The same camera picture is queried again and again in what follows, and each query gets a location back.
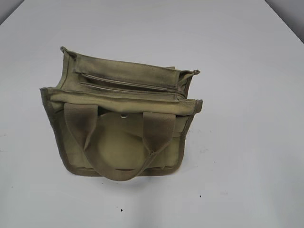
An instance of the white backdrop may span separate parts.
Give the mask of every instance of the white backdrop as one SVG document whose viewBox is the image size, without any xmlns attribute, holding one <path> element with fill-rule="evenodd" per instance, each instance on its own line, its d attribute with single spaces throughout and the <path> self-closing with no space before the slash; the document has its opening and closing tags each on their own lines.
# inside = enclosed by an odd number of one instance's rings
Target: white backdrop
<svg viewBox="0 0 304 228">
<path fill-rule="evenodd" d="M 176 173 L 65 170 L 39 93 L 60 79 L 60 46 L 201 70 Z M 302 228 L 303 65 L 262 0 L 26 0 L 0 26 L 0 227 Z"/>
</svg>

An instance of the canvas bag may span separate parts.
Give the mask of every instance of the canvas bag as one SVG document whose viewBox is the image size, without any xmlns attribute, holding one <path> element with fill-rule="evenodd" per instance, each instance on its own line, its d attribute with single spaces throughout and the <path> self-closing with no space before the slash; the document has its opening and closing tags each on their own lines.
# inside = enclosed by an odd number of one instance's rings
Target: canvas bag
<svg viewBox="0 0 304 228">
<path fill-rule="evenodd" d="M 115 181 L 177 170 L 186 133 L 202 108 L 202 100 L 187 99 L 199 70 L 61 51 L 58 85 L 40 91 L 65 167 Z"/>
</svg>

